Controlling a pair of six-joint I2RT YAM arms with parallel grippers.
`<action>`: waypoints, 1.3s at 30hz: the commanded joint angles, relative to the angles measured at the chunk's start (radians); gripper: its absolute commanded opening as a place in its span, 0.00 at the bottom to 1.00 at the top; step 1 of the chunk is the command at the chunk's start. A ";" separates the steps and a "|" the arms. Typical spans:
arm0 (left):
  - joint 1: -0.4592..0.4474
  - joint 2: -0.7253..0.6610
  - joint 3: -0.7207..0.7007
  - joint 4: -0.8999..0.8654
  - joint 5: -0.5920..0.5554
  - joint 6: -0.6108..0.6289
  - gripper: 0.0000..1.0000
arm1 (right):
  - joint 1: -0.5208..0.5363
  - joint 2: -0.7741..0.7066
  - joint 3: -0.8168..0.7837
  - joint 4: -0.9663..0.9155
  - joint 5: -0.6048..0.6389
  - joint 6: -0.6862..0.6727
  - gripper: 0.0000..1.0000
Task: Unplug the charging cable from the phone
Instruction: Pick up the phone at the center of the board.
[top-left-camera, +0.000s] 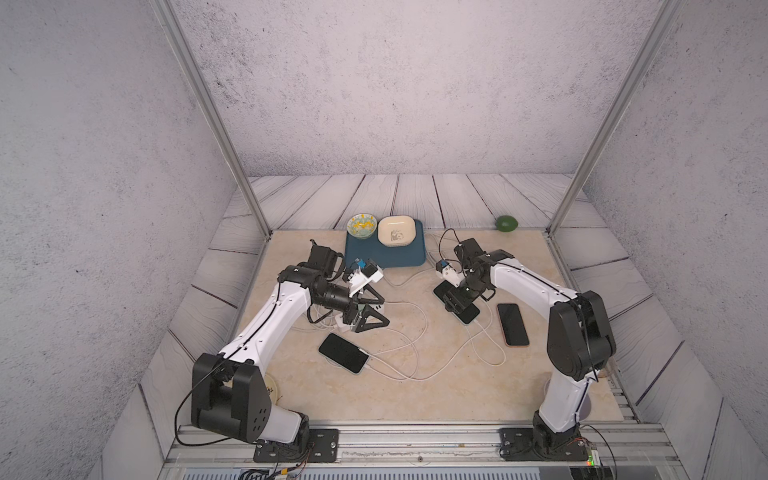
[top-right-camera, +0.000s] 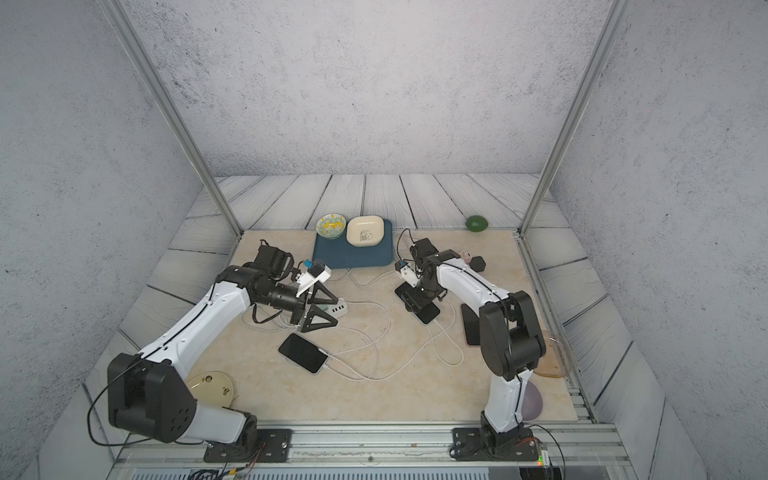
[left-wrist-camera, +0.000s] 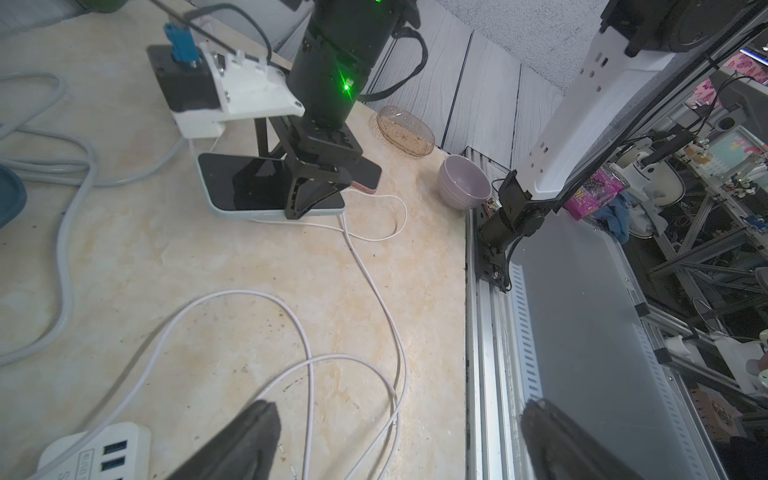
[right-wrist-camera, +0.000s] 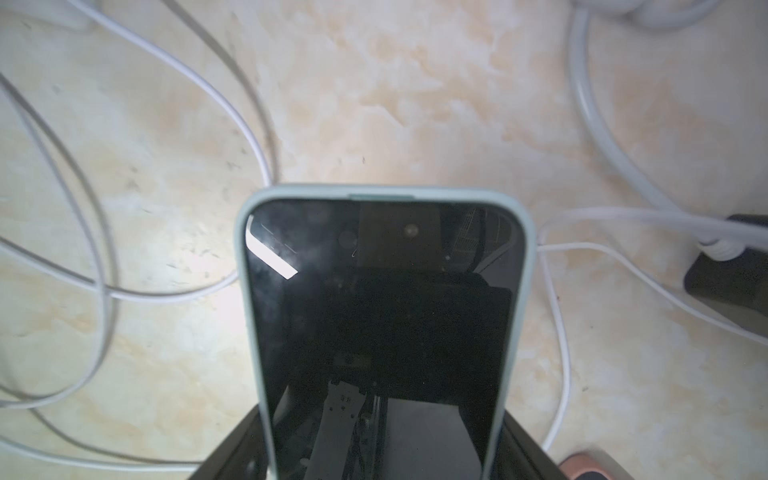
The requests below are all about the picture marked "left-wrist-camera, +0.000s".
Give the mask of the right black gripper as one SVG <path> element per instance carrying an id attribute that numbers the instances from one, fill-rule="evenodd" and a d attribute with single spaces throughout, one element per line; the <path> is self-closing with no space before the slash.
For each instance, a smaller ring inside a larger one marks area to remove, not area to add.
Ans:
<path id="1" fill-rule="evenodd" d="M 420 68 L 387 89 L 365 91 L 389 39 L 420 39 L 415 1 L 316 1 L 287 85 L 305 107 L 289 123 L 293 151 L 300 161 L 286 161 L 288 194 L 285 217 L 298 220 L 327 198 L 352 184 L 343 168 L 362 156 L 346 120 L 357 101 L 393 95 Z M 259 157 L 270 153 L 267 119 L 254 120 Z"/>

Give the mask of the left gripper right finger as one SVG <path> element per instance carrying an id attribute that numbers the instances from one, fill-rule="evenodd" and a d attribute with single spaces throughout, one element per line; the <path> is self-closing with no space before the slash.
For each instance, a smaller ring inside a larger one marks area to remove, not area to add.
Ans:
<path id="1" fill-rule="evenodd" d="M 520 426 L 537 479 L 643 479 L 547 399 L 528 401 Z"/>

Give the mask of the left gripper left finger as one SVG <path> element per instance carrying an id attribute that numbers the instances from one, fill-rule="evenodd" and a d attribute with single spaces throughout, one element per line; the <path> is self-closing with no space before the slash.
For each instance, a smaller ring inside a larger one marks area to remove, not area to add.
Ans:
<path id="1" fill-rule="evenodd" d="M 178 467 L 169 479 L 268 479 L 280 434 L 277 405 L 255 401 Z"/>

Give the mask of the blue-cased smartphone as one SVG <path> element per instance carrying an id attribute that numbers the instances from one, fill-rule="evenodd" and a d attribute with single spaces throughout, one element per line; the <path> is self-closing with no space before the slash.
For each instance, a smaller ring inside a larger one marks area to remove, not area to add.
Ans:
<path id="1" fill-rule="evenodd" d="M 285 221 L 289 177 L 277 159 L 203 153 L 197 170 L 208 205 L 217 215 L 258 221 Z"/>

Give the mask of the pink-cased smartphone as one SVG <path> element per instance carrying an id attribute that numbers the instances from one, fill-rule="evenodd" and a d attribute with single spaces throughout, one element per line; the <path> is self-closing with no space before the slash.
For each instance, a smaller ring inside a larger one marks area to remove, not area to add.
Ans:
<path id="1" fill-rule="evenodd" d="M 379 187 L 382 168 L 361 156 L 346 166 L 352 177 L 351 187 L 367 194 L 375 194 Z"/>

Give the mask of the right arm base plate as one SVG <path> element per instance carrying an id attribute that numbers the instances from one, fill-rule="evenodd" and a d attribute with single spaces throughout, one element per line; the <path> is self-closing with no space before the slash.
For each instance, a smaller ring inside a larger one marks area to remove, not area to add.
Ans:
<path id="1" fill-rule="evenodd" d="M 508 250 L 517 238 L 504 210 L 492 212 L 486 203 L 475 210 L 475 272 L 502 292 L 511 290 Z"/>

